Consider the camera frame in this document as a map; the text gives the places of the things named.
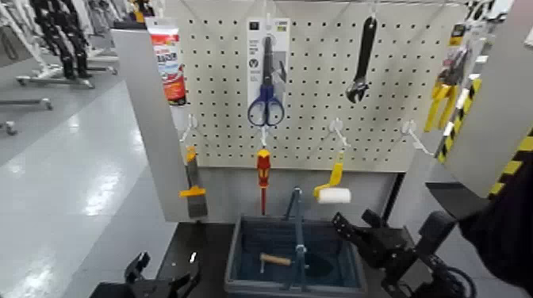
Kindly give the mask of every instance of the yellow and black striped tape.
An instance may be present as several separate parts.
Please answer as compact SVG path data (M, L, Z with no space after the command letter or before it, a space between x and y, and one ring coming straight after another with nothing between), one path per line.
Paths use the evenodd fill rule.
M444 142L441 145L439 152L437 153L437 159L441 163L444 163L446 161L447 154L448 152L450 152L452 146L454 145L455 137L457 136L457 134L459 134L462 122L464 121L465 116L470 111L476 93L479 91L480 87L481 79L474 79L472 81L472 86L468 90L468 96L466 96L465 102L461 106L457 107L453 119L450 121L450 123L448 123L449 126L451 125L450 134L445 137Z
M520 142L520 145L516 149L515 155L512 160L505 166L500 178L494 184L490 190L489 199L493 199L495 196L501 193L505 184L510 182L511 179L517 175L520 171L520 167L533 153L533 129L529 131L529 134Z

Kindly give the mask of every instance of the white pegboard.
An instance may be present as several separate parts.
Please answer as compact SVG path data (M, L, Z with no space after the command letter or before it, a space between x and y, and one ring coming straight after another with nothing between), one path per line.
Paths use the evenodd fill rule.
M256 166L261 135L247 121L246 20L263 16L263 3L167 3L166 17L180 21L187 98L199 123L189 142L200 166ZM331 169L339 140L328 125L338 117L353 146L345 170L408 169L414 148L402 138L401 125L413 119L421 127L425 121L451 28L466 9L449 2L379 4L370 89L351 104L344 90L355 75L372 3L268 2L272 17L292 22L286 118L267 140L273 168Z

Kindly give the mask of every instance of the scissors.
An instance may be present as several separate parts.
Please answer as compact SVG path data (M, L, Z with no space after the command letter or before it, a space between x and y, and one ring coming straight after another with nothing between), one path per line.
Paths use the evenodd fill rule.
M263 82L257 97L248 108L248 120L255 126L275 126L285 117L283 104L275 97L272 83L272 39L267 36L264 40L265 52L263 56Z

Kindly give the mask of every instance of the blue scissors handle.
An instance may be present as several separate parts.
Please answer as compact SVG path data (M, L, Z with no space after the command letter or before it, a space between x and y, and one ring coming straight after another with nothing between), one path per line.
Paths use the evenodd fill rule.
M270 117L270 109L275 107L279 109L281 115L278 115L274 120ZM261 119L254 119L253 109L261 111ZM272 85L262 85L261 94L257 99L255 99L250 107L248 108L248 120L255 126L275 126L282 122L285 117L285 110L283 109L283 104L274 96L274 86Z

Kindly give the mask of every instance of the hazard stripe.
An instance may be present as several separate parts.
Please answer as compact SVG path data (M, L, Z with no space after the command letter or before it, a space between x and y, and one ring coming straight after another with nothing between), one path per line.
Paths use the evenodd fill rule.
M533 154L533 128L520 142L511 161L505 165L500 178L498 178L498 181L494 183L490 190L488 197L489 199L492 200L498 195L502 194L502 191L505 189L505 185L512 181L512 179L520 172L523 162L530 158L531 154Z
M472 86L469 89L463 89L461 92L455 107L454 115L448 123L449 126L451 125L451 129L449 130L449 133L447 133L447 130L445 130L444 141L441 143L440 149L435 155L439 162L444 163L446 161L447 154L454 146L455 138L461 130L465 116L470 111L472 103L474 102L474 98L476 97L476 93L479 91L480 87L481 79L476 78L472 81Z

